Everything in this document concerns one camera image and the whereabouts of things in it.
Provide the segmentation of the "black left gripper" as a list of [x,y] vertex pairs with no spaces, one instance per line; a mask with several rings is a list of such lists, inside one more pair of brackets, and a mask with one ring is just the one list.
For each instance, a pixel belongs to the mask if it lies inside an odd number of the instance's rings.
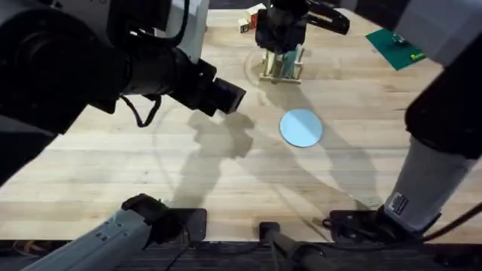
[[200,59],[192,63],[178,48],[145,53],[130,59],[128,83],[124,95],[168,95],[191,110],[213,115],[217,110],[225,114],[235,112],[246,91],[216,78],[216,67]]

